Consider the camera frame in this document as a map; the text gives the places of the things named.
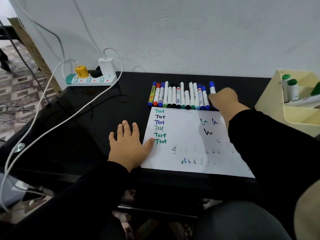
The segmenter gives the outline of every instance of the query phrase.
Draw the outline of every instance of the floor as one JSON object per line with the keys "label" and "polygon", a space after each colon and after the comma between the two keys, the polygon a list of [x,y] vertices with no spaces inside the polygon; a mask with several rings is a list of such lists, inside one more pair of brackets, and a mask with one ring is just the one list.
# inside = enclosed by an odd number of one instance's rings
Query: floor
{"label": "floor", "polygon": [[[12,71],[6,72],[0,68],[0,140],[7,141],[34,117],[42,96],[42,90],[23,64],[10,41],[0,41],[0,48],[8,56],[8,64]],[[47,85],[46,78],[38,70],[38,66],[30,53],[19,41],[14,40],[14,43],[44,89]],[[48,98],[53,98],[55,93],[52,88],[49,88],[46,95]],[[46,103],[46,100],[42,101],[41,109]],[[17,113],[11,113],[9,110],[14,109],[14,107],[7,108],[7,106],[20,106],[15,109],[21,110]]]}

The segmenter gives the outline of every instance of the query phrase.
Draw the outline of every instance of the white paper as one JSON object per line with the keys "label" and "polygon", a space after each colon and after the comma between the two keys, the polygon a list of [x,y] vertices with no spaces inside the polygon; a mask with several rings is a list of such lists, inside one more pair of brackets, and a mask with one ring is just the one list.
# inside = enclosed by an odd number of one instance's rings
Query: white paper
{"label": "white paper", "polygon": [[155,143],[142,168],[254,178],[220,112],[153,107],[143,143],[151,137]]}

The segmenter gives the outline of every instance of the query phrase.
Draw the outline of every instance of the red marker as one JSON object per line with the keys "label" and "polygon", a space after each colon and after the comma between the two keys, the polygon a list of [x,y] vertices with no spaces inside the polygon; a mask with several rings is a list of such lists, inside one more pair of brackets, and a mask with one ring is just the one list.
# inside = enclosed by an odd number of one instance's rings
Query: red marker
{"label": "red marker", "polygon": [[157,106],[158,105],[158,100],[159,100],[159,94],[160,94],[160,87],[161,84],[157,83],[156,89],[155,89],[155,93],[154,93],[154,99],[153,99],[153,105]]}

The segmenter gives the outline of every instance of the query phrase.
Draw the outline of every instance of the leg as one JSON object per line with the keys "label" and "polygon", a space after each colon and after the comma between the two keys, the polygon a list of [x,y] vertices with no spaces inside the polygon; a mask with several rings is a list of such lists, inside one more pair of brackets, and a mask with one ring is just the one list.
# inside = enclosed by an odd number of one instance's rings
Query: leg
{"label": "leg", "polygon": [[193,239],[291,240],[273,215],[248,201],[225,201],[208,209],[199,218]]}
{"label": "leg", "polygon": [[120,220],[113,215],[109,217],[109,220],[99,238],[99,240],[107,239],[126,240],[126,233],[121,225]]}

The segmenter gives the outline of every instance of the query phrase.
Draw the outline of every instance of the white bottle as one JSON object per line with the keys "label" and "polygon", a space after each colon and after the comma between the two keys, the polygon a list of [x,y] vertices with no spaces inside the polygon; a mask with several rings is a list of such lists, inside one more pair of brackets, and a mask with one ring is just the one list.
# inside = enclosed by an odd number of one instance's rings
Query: white bottle
{"label": "white bottle", "polygon": [[288,92],[290,101],[299,99],[299,85],[296,79],[288,81]]}
{"label": "white bottle", "polygon": [[290,80],[291,76],[289,74],[285,74],[282,76],[282,90],[283,90],[283,101],[289,102],[289,93],[288,93],[288,81]]}

